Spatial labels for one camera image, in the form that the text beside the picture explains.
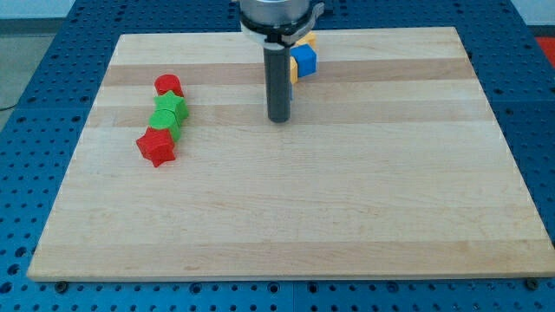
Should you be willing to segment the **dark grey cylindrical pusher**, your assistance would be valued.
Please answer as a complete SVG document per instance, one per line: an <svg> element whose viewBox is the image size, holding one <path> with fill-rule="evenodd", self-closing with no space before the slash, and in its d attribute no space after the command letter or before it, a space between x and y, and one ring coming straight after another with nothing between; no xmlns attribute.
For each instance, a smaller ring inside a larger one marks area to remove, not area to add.
<svg viewBox="0 0 555 312"><path fill-rule="evenodd" d="M267 116L274 123L291 116L290 49L264 49Z"/></svg>

